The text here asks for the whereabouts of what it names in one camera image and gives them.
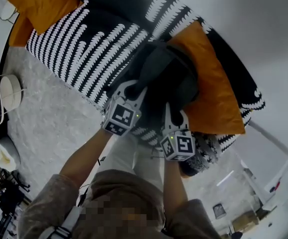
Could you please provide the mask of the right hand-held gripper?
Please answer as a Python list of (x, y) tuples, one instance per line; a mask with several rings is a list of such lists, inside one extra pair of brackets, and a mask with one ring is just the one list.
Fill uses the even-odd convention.
[(195, 141), (189, 130), (188, 117), (184, 110), (181, 110), (180, 114), (183, 123), (181, 126), (173, 125), (169, 102), (165, 104), (165, 126), (159, 143), (167, 161), (185, 161), (195, 155)]

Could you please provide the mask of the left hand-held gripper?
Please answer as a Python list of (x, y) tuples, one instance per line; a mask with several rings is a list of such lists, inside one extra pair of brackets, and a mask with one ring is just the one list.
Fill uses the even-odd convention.
[(138, 96), (136, 84), (138, 80), (120, 83), (109, 102), (105, 112), (102, 128), (118, 136), (126, 135), (140, 119), (140, 107), (145, 98), (147, 87)]

